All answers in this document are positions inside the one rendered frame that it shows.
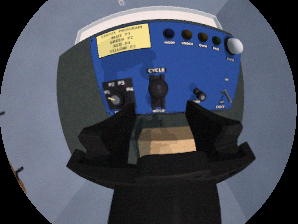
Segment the blue control console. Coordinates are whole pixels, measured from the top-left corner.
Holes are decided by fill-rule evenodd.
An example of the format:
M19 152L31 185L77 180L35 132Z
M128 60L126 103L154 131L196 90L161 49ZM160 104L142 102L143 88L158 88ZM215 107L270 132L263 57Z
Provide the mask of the blue control console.
M152 21L103 32L89 44L107 115L128 103L136 114L185 112L187 100L209 111L231 109L243 45L226 33Z

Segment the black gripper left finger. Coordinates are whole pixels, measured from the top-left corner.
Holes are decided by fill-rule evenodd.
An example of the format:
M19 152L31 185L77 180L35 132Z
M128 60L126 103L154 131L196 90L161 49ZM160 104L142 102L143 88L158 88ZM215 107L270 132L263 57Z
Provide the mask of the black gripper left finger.
M110 165L128 163L131 135L136 122L134 103L129 103L106 120L83 128L78 135L88 160Z

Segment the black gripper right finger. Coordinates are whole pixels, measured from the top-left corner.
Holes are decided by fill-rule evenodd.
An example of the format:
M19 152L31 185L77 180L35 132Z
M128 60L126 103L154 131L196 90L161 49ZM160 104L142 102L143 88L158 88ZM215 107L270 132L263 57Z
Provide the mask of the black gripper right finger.
M237 153L237 138L243 130L240 121L215 114L192 100L187 100L185 116L193 134L196 151L216 160Z

